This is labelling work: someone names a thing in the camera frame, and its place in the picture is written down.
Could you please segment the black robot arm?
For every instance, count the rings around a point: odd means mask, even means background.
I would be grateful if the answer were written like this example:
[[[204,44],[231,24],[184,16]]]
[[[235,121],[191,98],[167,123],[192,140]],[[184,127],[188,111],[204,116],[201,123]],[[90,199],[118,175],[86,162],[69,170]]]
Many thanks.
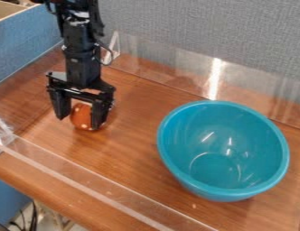
[[[72,99],[92,104],[92,128],[106,122],[114,106],[116,88],[101,79],[101,51],[113,51],[102,43],[105,25],[100,15],[98,0],[45,0],[48,11],[57,16],[64,38],[62,51],[66,71],[49,72],[48,92],[57,118],[72,113]]]

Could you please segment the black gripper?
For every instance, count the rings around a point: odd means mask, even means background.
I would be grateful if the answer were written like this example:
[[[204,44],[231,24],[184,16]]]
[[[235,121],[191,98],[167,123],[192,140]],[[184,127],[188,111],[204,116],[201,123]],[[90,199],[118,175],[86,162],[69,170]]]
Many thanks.
[[[93,103],[92,127],[97,130],[106,122],[114,106],[116,88],[101,78],[101,51],[73,52],[64,50],[66,71],[50,71],[48,92],[57,118],[62,120],[72,110],[72,99]]]

